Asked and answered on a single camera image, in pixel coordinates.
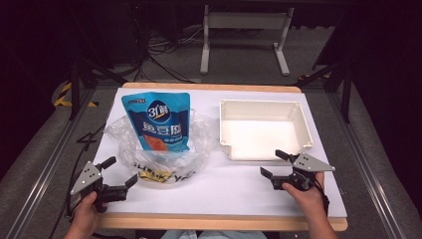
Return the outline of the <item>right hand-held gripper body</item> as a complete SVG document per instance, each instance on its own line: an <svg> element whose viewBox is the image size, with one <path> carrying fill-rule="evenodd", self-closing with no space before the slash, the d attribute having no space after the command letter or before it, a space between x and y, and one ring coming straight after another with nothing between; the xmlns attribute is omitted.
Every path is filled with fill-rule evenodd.
<svg viewBox="0 0 422 239"><path fill-rule="evenodd" d="M275 190L282 190L282 184L288 183L300 191L307 191L317 184L316 173L335 171L335 167L305 152L293 155L290 162L293 172L287 176L274 175L270 179Z"/></svg>

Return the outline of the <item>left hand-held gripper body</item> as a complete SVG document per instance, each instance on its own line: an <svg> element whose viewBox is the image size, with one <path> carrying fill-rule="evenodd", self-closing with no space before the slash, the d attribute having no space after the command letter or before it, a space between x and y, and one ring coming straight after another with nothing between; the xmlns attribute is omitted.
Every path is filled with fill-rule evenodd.
<svg viewBox="0 0 422 239"><path fill-rule="evenodd" d="M109 186L104 184L100 163L93 164L88 161L79 174L70 194L72 196L80 195L81 198L84 198L93 191L98 195L95 201L96 210L98 213L104 213L106 212L105 203L126 200L128 188L124 185Z"/></svg>

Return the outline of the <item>white plastic box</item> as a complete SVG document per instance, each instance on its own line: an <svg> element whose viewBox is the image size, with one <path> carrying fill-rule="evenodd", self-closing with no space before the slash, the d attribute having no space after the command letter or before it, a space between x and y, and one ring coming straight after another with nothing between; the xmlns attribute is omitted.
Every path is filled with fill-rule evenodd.
<svg viewBox="0 0 422 239"><path fill-rule="evenodd" d="M276 149L297 154L314 141L299 102L222 100L220 144L232 160L278 160Z"/></svg>

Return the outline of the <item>blue snack pouch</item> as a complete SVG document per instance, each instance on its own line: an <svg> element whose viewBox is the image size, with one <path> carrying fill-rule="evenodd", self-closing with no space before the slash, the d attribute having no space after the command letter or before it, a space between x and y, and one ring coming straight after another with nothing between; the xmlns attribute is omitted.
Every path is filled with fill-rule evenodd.
<svg viewBox="0 0 422 239"><path fill-rule="evenodd" d="M190 95L147 92L121 98L144 150L189 150Z"/></svg>

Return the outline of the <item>clear plastic bag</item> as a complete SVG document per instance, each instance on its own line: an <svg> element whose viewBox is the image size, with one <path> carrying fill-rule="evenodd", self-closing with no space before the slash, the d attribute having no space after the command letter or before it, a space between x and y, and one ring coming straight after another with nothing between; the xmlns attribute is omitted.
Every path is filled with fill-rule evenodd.
<svg viewBox="0 0 422 239"><path fill-rule="evenodd" d="M105 128L105 134L118 143L117 158L143 180L177 183L195 175L218 146L218 121L190 113L189 148L182 152L144 150L128 117Z"/></svg>

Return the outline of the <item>person's right hand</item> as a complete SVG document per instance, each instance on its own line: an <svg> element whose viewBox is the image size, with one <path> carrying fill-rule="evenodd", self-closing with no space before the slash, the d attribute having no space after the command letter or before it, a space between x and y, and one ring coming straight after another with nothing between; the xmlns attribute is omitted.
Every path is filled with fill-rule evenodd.
<svg viewBox="0 0 422 239"><path fill-rule="evenodd" d="M321 193L315 188L308 191L300 191L288 183L282 187L295 199L308 223L320 223L327 219Z"/></svg>

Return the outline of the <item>person's left hand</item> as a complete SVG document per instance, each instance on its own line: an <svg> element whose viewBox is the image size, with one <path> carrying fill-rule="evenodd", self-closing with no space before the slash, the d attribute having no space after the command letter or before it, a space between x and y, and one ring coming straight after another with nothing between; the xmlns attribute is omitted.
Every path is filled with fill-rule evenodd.
<svg viewBox="0 0 422 239"><path fill-rule="evenodd" d="M82 200L76 208L74 220L70 228L95 232L100 218L95 207L97 196L97 193L93 191Z"/></svg>

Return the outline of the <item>white table sheet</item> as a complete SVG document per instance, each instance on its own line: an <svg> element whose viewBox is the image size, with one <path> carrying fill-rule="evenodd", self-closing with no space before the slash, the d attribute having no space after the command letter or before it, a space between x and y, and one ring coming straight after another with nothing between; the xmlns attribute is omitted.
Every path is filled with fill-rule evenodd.
<svg viewBox="0 0 422 239"><path fill-rule="evenodd" d="M165 184L140 180L109 213L299 217L295 199L260 172L290 165L276 157L306 152L326 161L307 98L302 93L192 90L191 107L215 120L217 146L191 177Z"/></svg>

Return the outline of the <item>wooden table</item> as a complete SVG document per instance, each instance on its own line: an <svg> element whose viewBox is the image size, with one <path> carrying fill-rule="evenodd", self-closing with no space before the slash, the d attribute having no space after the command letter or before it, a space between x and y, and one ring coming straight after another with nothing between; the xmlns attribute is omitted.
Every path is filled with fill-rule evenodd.
<svg viewBox="0 0 422 239"><path fill-rule="evenodd" d="M299 102L314 141L309 154L327 161L307 99L296 87L127 83L117 90L107 123L124 116L121 97L143 92L186 92L200 114L216 118L227 99ZM305 216L285 191L275 190L258 163L232 161L217 151L192 178L177 184L139 181L126 201L112 203L100 227L296 231Z"/></svg>

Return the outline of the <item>black tripod stand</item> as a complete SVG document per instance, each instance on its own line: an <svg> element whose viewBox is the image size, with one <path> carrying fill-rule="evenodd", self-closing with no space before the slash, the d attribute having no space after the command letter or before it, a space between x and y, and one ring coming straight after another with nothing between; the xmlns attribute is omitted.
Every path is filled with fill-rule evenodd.
<svg viewBox="0 0 422 239"><path fill-rule="evenodd" d="M107 68L85 58L76 58L71 73L72 111L70 120L74 120L77 117L80 109L84 105L80 93L80 84L83 84L87 90L94 90L98 85L97 77L93 73L93 70L102 73L108 79L112 79L121 86L126 83L126 79L118 76Z"/></svg>
<svg viewBox="0 0 422 239"><path fill-rule="evenodd" d="M323 85L323 89L327 93L334 93L339 86L342 86L340 113L344 121L350 123L349 102L352 79L351 69L348 63L334 63L309 76L302 75L299 77L298 81L294 83L294 87L302 88L317 79L322 79L325 75L328 75L328 77Z"/></svg>

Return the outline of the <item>black yellow hazard tape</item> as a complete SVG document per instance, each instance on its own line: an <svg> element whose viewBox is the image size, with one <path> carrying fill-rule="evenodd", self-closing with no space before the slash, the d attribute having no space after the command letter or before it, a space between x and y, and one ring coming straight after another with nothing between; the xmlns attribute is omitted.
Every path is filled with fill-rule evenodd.
<svg viewBox="0 0 422 239"><path fill-rule="evenodd" d="M68 91L71 89L71 87L72 87L71 82L65 83L65 85L63 86L62 90L60 91L57 99L54 102L55 107L58 107L58 106L71 107L73 105L71 101L65 100L65 97L66 97Z"/></svg>

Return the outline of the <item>person's light blue clothing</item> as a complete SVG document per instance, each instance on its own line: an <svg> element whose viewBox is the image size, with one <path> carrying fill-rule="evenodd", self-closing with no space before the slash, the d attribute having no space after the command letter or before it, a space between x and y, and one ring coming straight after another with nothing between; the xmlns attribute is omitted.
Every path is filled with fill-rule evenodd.
<svg viewBox="0 0 422 239"><path fill-rule="evenodd" d="M160 239L268 239L261 231L168 230Z"/></svg>

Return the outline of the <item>aluminium floor rail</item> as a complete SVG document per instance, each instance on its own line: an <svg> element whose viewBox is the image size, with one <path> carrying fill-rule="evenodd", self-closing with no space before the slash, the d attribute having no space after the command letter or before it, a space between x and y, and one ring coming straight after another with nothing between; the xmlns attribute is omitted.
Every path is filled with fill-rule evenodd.
<svg viewBox="0 0 422 239"><path fill-rule="evenodd" d="M83 106L73 119L71 110L56 110L0 181L0 239L22 239L94 93L82 93Z"/></svg>
<svg viewBox="0 0 422 239"><path fill-rule="evenodd" d="M348 143L353 151L353 159L359 170L363 182L367 188L371 201L380 217L380 220L386 230L388 239L406 239L400 225L398 224L391 205L387 199L383 187L381 186L376 175L370 168L364 152L354 134L349 123L345 121L341 114L340 102L335 94L327 94L329 103L331 104L340 126L345 133Z"/></svg>

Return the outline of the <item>white metal desk frame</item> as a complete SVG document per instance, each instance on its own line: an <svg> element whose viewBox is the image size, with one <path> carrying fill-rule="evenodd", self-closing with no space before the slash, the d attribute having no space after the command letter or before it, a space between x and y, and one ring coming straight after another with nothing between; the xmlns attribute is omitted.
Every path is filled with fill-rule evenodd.
<svg viewBox="0 0 422 239"><path fill-rule="evenodd" d="M210 7L204 7L203 17L203 48L200 64L200 73L206 75L210 58L210 29L258 29L280 30L281 38L273 48L283 76L288 76L290 70L283 49L289 32L290 24L295 9L289 8L283 13L237 13L237 12L211 12Z"/></svg>

